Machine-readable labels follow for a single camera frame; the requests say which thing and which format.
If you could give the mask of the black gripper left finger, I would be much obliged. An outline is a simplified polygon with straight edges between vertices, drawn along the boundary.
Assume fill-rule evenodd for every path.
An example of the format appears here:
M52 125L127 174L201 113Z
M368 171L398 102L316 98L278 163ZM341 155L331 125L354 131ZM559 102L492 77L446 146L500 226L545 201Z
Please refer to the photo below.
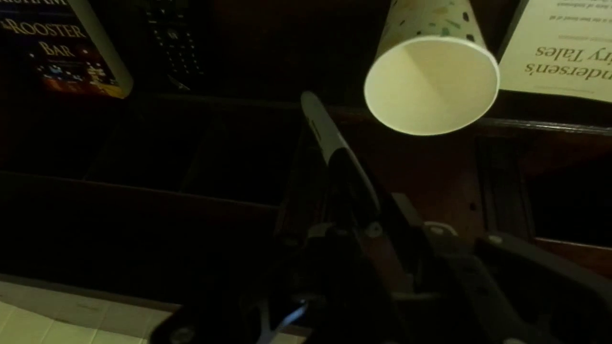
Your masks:
M270 344L306 344L331 304L326 253L333 228L326 163L308 127L299 132L274 238Z

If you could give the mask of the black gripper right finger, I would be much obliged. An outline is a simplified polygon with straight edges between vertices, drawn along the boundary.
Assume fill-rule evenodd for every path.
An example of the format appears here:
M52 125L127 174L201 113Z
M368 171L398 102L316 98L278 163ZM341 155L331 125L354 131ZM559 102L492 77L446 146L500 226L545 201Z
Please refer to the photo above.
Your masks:
M612 285L507 234L467 247L404 196L379 217L410 283L398 344L612 344Z

